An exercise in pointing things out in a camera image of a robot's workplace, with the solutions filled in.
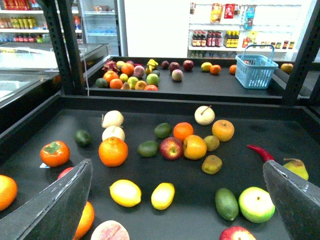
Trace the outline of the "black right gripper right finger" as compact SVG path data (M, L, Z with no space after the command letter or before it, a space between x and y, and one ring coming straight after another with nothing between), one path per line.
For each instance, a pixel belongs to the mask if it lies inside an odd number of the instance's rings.
M269 160L262 167L271 200L292 240L320 238L320 188Z

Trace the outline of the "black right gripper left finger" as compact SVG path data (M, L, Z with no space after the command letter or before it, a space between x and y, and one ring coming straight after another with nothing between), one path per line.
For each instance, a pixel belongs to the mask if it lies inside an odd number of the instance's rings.
M71 240L88 200L93 166L84 159L0 220L2 240Z

